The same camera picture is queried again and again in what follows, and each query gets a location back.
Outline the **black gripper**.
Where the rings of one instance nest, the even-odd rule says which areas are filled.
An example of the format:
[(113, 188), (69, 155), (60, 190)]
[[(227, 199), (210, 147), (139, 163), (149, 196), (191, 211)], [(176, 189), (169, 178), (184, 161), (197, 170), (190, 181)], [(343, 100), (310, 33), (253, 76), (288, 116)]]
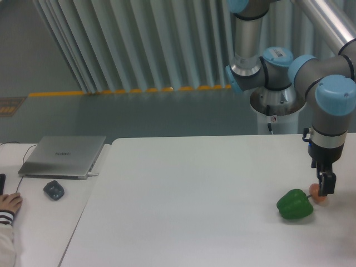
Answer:
[[(336, 162), (342, 155), (344, 134), (329, 136), (311, 127), (303, 129), (302, 140), (308, 143), (308, 153), (312, 159), (312, 168), (332, 168), (332, 163)], [(322, 173), (319, 186), (319, 196), (334, 194), (335, 173)]]

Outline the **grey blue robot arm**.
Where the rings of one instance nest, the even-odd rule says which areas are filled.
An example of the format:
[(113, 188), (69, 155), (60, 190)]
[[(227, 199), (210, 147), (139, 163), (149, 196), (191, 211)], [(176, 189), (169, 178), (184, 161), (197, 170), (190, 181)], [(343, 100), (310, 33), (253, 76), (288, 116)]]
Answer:
[(310, 128), (303, 131), (311, 166), (317, 171), (319, 196), (332, 194), (337, 177), (332, 165), (342, 154), (355, 110), (355, 26), (332, 1), (296, 1), (324, 37), (334, 57), (294, 58), (287, 50), (268, 48), (258, 56), (263, 17), (270, 1), (228, 1), (236, 22), (235, 55), (226, 67), (232, 88), (263, 87), (281, 92), (293, 87), (297, 98), (313, 109)]

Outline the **white striped sleeve forearm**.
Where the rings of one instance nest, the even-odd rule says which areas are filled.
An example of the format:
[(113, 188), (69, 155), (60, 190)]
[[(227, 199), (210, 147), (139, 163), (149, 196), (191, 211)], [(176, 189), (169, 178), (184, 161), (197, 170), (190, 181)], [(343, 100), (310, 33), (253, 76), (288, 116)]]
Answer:
[(1, 210), (1, 266), (14, 266), (16, 251), (13, 244), (14, 213)]

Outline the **person's hand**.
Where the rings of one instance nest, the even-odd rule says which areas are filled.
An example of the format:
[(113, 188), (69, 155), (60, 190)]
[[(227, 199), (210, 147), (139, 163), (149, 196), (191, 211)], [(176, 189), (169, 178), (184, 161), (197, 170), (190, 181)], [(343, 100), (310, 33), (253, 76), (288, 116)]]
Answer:
[(9, 213), (16, 214), (22, 206), (21, 194), (16, 192), (13, 194), (5, 194), (0, 196), (0, 209)]

